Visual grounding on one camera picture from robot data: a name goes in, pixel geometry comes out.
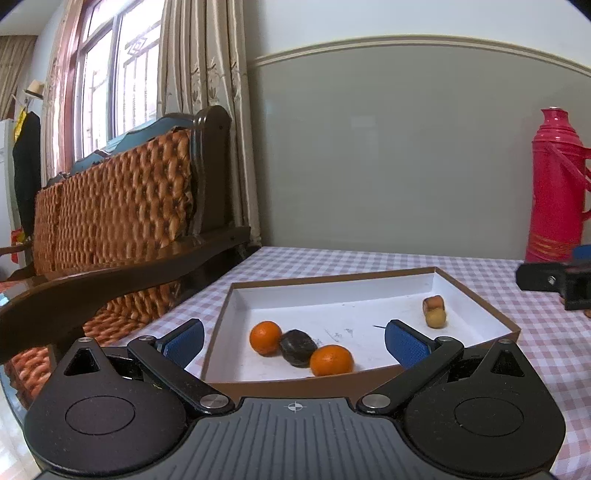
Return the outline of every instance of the pink and white tablecloth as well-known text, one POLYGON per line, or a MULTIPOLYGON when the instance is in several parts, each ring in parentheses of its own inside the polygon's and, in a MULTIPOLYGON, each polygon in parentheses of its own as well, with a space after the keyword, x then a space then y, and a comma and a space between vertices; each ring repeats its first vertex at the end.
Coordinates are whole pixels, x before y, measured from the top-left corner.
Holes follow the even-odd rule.
MULTIPOLYGON (((190 318, 201 319, 206 332, 205 346, 187 367, 199 376, 213 327, 234 282, 438 266, 521 327, 518 344, 566 420, 566 438, 553 472, 561 480, 589 480, 591 320, 582 312, 565 312, 557 294, 520 291, 514 280, 518 265, 515 260, 263 247, 220 280, 148 325, 141 334, 160 337, 190 318)), ((120 344, 125 345, 138 335, 135 332, 120 344)))

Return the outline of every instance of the snack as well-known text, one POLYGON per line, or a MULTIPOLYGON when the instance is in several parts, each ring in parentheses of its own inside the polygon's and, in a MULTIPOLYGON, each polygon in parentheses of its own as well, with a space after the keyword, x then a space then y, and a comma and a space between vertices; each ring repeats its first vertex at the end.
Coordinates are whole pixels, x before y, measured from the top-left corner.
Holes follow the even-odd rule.
POLYGON ((279 349, 283 358, 294 367, 309 366, 310 357, 317 348, 314 340, 301 330, 290 330, 279 339, 279 349))
POLYGON ((442 328, 445 325, 447 314, 445 303, 441 295, 427 297, 423 300, 423 314, 425 321, 431 328, 442 328))
POLYGON ((310 357, 310 369, 315 377, 348 374, 353 366, 353 355, 340 345, 322 346, 310 357))
POLYGON ((425 315, 427 325, 431 328, 442 328, 445 325, 447 314, 443 309, 429 310, 425 315))
POLYGON ((445 310, 445 304, 441 295, 435 295, 434 297, 427 297, 423 300, 423 313, 427 315, 429 310, 443 309, 445 310))
POLYGON ((275 322, 261 322, 255 325, 249 336, 252 349, 260 355, 269 355, 279 348, 281 328, 275 322))

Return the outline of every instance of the black coat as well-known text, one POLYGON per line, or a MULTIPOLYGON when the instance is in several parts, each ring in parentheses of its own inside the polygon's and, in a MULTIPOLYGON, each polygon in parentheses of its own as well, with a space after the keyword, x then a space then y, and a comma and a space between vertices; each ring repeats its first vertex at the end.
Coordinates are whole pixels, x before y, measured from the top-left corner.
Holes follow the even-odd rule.
POLYGON ((33 112, 25 117, 12 158, 18 213, 25 235, 30 236, 35 224, 35 195, 41 190, 41 121, 33 112))

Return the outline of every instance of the blue gripper pad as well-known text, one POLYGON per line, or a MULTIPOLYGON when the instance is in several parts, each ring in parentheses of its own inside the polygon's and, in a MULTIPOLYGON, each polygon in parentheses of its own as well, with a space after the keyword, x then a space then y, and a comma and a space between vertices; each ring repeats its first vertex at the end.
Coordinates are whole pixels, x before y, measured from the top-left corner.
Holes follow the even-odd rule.
POLYGON ((203 348, 205 330, 199 319, 191 319, 156 341, 159 352, 185 368, 203 348))
POLYGON ((384 341, 390 355, 398 360, 404 368, 411 368, 431 353, 431 347, 427 342, 432 342, 432 340, 410 327, 403 328, 401 323, 399 320, 388 322, 384 341))
POLYGON ((573 260, 591 260, 591 245, 579 245, 573 248, 573 260))

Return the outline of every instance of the metal screw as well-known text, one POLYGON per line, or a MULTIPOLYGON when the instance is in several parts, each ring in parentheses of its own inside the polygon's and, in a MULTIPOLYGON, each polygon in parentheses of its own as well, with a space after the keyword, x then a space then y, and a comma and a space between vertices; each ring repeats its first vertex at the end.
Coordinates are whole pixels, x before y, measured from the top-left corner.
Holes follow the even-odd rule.
POLYGON ((361 403, 367 408, 385 408, 390 405, 390 399, 386 395, 373 393, 361 399, 361 403))
POLYGON ((219 393, 210 393, 209 395, 205 395, 201 398, 200 404, 205 407, 213 410, 214 408, 222 408, 225 407, 228 402, 228 397, 225 395, 221 395, 219 393))

